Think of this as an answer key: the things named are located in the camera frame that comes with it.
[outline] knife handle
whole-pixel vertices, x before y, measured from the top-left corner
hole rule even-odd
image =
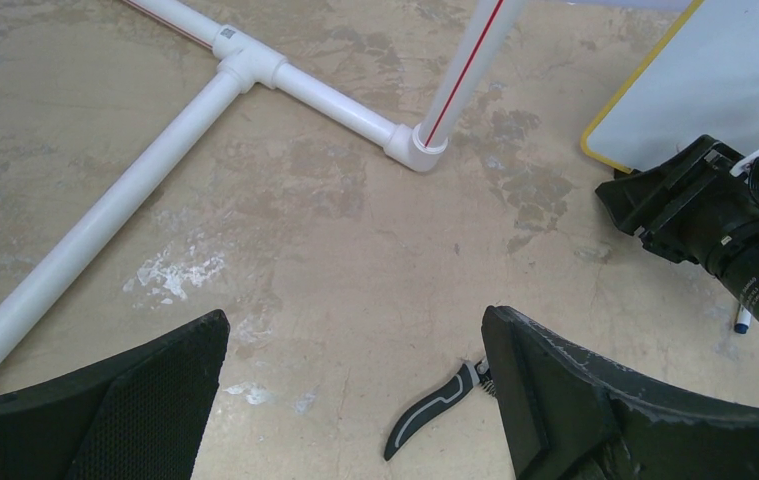
[[[397,420],[388,437],[388,443],[385,444],[385,460],[390,460],[421,427],[461,401],[477,383],[479,383],[479,375],[476,373],[476,367],[470,362],[464,362],[458,373],[443,387],[406,410]]]

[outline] white stain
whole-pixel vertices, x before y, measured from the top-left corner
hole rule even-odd
[[[274,399],[274,395],[269,390],[257,383],[243,382],[238,385],[232,385],[224,390],[230,395],[243,395],[244,399],[250,405],[261,405]]]
[[[304,393],[296,402],[294,402],[294,411],[297,412],[297,414],[305,415],[305,413],[308,412],[314,404],[314,400],[317,399],[317,390],[319,388],[320,385],[312,388],[311,391]]]
[[[503,165],[503,162],[500,161],[499,158],[495,156],[490,156],[485,160],[485,164],[488,165],[488,168],[493,168],[494,170],[505,170],[506,166]]]
[[[250,346],[263,342],[272,333],[269,328],[265,328],[262,317],[249,315],[235,327],[232,336],[237,337],[241,345]]]
[[[174,213],[169,210],[162,210],[156,213],[155,222],[159,227],[168,232],[178,233],[182,231],[184,225],[186,225],[188,220],[192,217],[193,214],[188,210],[188,207],[182,207],[182,210],[179,213]]]
[[[185,301],[188,299],[188,293],[185,290],[188,286],[200,288],[226,267],[223,252],[218,252],[200,262],[172,262],[169,257],[170,247],[168,246],[154,258],[145,261],[138,269],[137,281],[141,287],[149,287],[148,295],[162,295],[167,299],[172,295]],[[123,285],[124,292],[129,293],[133,290],[134,279],[130,282]],[[169,305],[172,300],[162,303]]]

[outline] pvc elbow fitting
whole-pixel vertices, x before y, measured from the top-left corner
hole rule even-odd
[[[444,143],[437,147],[427,147],[420,142],[419,131],[419,123],[414,128],[409,128],[408,125],[403,124],[397,125],[383,150],[385,155],[406,167],[415,172],[424,173],[435,168],[438,159],[447,149],[449,140],[445,139]]]

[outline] vertical pvc pipe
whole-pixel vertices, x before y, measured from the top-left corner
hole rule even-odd
[[[123,0],[200,45],[211,48],[220,24],[177,0]]]
[[[418,140],[425,147],[447,141],[525,4],[526,0],[480,0],[476,5],[432,106],[420,122]]]
[[[0,363],[241,92],[218,73],[0,304]]]

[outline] yellow whiteboard frame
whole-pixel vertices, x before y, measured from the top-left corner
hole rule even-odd
[[[600,113],[597,114],[596,117],[594,117],[594,120],[591,121],[591,123],[588,125],[588,127],[585,129],[584,132],[582,132],[582,138],[579,141],[579,146],[582,148],[582,152],[585,153],[585,155],[588,155],[589,157],[593,158],[594,160],[600,161],[602,163],[605,163],[606,165],[615,168],[617,170],[620,170],[625,173],[630,173],[632,171],[631,168],[623,166],[614,160],[604,157],[603,155],[600,155],[599,153],[591,150],[588,147],[588,137],[591,135],[591,133],[599,126],[603,120],[606,118],[606,115],[609,114],[609,112],[612,111],[613,108],[615,108],[615,105],[620,101],[621,98],[623,98],[624,95],[626,95],[626,92],[629,91],[629,89],[632,87],[632,84],[635,83],[639,77],[644,73],[645,70],[647,70],[647,67],[650,66],[651,63],[653,63],[653,60],[656,59],[656,57],[659,56],[659,54],[662,52],[662,50],[665,49],[665,47],[670,43],[671,39],[673,39],[674,36],[679,32],[679,30],[682,28],[683,25],[691,18],[691,15],[694,14],[695,11],[700,7],[700,5],[703,4],[703,0],[694,0],[691,2],[691,4],[688,5],[688,8],[685,9],[682,14],[676,19],[675,22],[673,22],[673,25],[668,29],[667,32],[665,32],[665,35],[662,37],[661,40],[653,47],[652,50],[650,50],[650,53],[647,54],[647,56],[644,58],[644,60],[641,61],[641,64],[638,66],[637,69],[635,69],[634,72],[632,72],[632,75],[629,76],[629,78],[624,82],[623,85],[618,89],[617,93],[609,100],[609,103],[606,104],[605,107],[603,107],[602,110],[600,110]]]

